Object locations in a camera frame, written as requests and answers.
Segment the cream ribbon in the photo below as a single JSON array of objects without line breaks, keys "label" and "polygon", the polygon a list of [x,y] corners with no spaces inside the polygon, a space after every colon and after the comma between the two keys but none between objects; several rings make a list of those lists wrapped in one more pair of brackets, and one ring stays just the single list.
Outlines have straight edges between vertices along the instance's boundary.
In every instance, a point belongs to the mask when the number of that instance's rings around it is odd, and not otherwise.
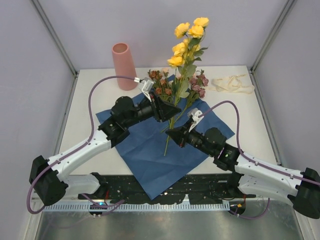
[{"label": "cream ribbon", "polygon": [[207,88],[210,91],[220,93],[233,93],[233,94],[252,94],[255,87],[250,84],[244,84],[242,79],[247,77],[248,74],[230,75],[220,78],[214,78],[211,85]]}]

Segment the yellow flower stem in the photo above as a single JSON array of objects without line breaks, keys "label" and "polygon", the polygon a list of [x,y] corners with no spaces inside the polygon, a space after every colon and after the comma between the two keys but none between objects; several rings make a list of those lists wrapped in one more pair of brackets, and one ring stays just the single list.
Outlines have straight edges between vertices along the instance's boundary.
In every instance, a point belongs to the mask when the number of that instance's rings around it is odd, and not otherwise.
[{"label": "yellow flower stem", "polygon": [[203,71],[197,70],[196,63],[202,60],[201,56],[208,49],[202,47],[201,43],[209,23],[208,17],[197,17],[193,24],[183,22],[174,29],[175,37],[181,39],[181,42],[172,47],[172,57],[167,60],[167,64],[174,69],[175,76],[186,80]]}]

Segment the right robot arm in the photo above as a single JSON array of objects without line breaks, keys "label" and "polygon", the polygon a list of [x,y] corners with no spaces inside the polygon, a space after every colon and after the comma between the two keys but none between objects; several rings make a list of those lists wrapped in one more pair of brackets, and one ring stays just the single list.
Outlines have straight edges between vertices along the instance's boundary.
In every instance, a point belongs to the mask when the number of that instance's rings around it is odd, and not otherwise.
[{"label": "right robot arm", "polygon": [[215,127],[205,133],[185,126],[165,132],[179,147],[190,145],[213,158],[213,163],[230,171],[226,191],[231,197],[256,195],[281,201],[312,219],[320,217],[320,176],[311,169],[293,170],[258,160],[226,142]]}]

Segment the artificial flower bunch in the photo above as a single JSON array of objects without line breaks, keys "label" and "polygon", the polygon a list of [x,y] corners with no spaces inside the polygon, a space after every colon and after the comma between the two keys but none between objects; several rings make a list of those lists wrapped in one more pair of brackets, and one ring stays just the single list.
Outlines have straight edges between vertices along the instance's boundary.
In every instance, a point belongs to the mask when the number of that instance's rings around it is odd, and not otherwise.
[{"label": "artificial flower bunch", "polygon": [[171,82],[169,80],[169,69],[163,68],[162,70],[149,70],[147,72],[149,78],[154,81],[154,92],[160,96],[164,101],[173,103],[173,91]]}]

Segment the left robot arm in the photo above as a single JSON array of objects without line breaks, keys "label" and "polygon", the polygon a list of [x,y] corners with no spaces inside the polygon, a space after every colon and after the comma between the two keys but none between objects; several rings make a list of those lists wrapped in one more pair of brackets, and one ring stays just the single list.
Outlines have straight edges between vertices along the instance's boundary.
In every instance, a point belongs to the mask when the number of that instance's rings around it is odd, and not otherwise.
[{"label": "left robot arm", "polygon": [[129,136],[129,127],[149,118],[166,122],[180,112],[179,107],[153,93],[139,104],[134,104],[128,96],[122,96],[111,108],[110,117],[88,139],[48,159],[41,155],[35,158],[29,182],[45,206],[51,206],[63,197],[80,194],[102,199],[108,184],[101,175],[96,172],[88,175],[71,173],[94,156],[121,143]]}]

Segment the blue wrapping paper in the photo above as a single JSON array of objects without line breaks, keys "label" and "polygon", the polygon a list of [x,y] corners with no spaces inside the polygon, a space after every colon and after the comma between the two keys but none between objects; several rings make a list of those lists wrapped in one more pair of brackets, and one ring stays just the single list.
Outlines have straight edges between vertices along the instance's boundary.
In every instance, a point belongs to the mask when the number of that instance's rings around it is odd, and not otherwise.
[{"label": "blue wrapping paper", "polygon": [[167,140],[167,126],[151,117],[129,127],[129,136],[115,146],[151,200],[208,158],[189,144],[180,148]]}]

